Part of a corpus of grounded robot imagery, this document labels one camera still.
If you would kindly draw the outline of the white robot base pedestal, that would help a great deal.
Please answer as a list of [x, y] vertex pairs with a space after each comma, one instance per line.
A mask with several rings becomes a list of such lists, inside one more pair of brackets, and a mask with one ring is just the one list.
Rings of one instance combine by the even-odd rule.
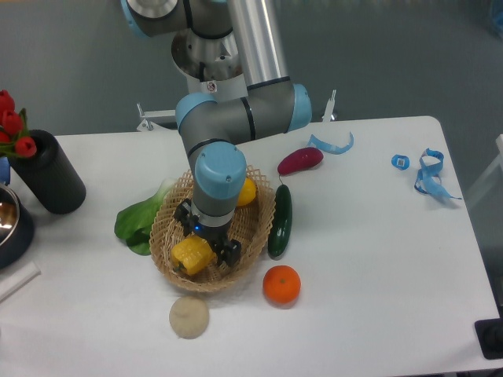
[[232, 33], [205, 39], [190, 29], [180, 31], [171, 44], [171, 55], [185, 76], [190, 93], [209, 93], [217, 101], [231, 101], [248, 94]]

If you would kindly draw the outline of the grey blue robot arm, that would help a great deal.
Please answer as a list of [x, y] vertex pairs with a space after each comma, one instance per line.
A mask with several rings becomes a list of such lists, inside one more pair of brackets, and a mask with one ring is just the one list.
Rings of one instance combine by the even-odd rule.
[[196, 80], [175, 109], [193, 173], [191, 199], [175, 219], [205, 239], [219, 263], [235, 265], [241, 245], [227, 233], [244, 185], [241, 143], [306, 126], [307, 90], [291, 81], [271, 1], [125, 1], [130, 27], [147, 37], [172, 34], [171, 54]]

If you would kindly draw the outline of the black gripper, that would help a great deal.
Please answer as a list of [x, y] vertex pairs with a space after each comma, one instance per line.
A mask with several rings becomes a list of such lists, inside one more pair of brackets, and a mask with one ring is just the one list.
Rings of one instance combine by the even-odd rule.
[[241, 256], [241, 243], [237, 240], [229, 240], [228, 231], [231, 218], [208, 217], [204, 214], [191, 214], [192, 201], [184, 199], [177, 205], [174, 211], [174, 219], [183, 228], [183, 236], [191, 232], [206, 240], [217, 257], [217, 266], [226, 264], [234, 267]]

